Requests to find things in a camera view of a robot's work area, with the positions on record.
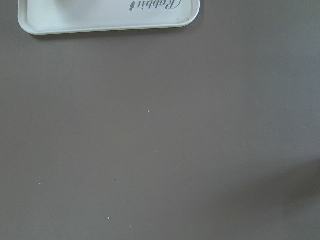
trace gray table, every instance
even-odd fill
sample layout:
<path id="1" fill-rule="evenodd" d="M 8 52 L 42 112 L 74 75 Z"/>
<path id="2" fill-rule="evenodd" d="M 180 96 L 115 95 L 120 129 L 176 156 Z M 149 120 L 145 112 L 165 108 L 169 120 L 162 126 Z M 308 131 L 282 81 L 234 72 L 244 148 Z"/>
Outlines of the gray table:
<path id="1" fill-rule="evenodd" d="M 0 3 L 4 240 L 320 239 L 320 1 L 32 36 Z"/>

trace tray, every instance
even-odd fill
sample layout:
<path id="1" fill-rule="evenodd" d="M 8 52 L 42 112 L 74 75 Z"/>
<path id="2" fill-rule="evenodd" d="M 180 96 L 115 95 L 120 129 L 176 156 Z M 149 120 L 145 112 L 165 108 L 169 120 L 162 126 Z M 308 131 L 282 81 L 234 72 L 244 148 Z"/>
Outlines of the tray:
<path id="1" fill-rule="evenodd" d="M 33 35 L 183 27 L 200 0 L 19 0 L 20 26 Z"/>

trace rectangular tray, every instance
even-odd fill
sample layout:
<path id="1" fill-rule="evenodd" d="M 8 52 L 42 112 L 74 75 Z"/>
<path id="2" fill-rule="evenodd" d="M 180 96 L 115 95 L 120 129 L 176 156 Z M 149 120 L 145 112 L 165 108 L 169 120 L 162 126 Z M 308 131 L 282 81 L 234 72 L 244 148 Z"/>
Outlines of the rectangular tray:
<path id="1" fill-rule="evenodd" d="M 183 27 L 200 0 L 19 0 L 20 26 L 33 35 Z"/>

